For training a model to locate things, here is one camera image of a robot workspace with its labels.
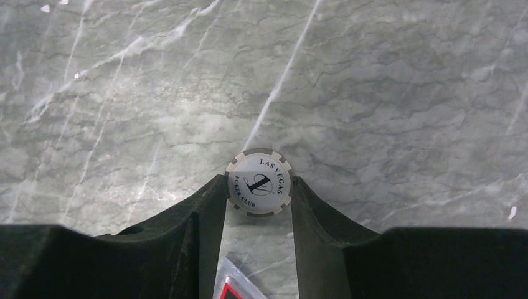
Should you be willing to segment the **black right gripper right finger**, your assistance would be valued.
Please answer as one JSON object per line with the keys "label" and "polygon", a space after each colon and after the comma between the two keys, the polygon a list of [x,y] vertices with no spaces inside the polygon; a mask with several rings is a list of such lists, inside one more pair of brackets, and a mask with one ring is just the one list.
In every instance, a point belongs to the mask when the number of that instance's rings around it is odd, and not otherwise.
{"label": "black right gripper right finger", "polygon": [[376,233],[300,177],[291,192],[301,298],[526,298],[527,231],[397,227]]}

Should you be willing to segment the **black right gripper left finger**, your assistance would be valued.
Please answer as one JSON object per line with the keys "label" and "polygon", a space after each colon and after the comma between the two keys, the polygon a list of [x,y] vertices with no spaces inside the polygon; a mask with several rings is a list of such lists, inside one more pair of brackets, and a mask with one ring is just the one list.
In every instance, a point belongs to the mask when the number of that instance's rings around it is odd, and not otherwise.
{"label": "black right gripper left finger", "polygon": [[2,298],[212,298],[227,179],[96,237],[61,225],[1,226]]}

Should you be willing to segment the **grey white poker chip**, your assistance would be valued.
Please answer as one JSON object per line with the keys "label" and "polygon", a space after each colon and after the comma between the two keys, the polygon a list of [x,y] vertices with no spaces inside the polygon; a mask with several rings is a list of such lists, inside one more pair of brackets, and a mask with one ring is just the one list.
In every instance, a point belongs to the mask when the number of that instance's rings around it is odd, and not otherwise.
{"label": "grey white poker chip", "polygon": [[229,163],[228,201],[250,217],[274,216],[291,202],[293,170],[279,153],[268,148],[247,149]]}

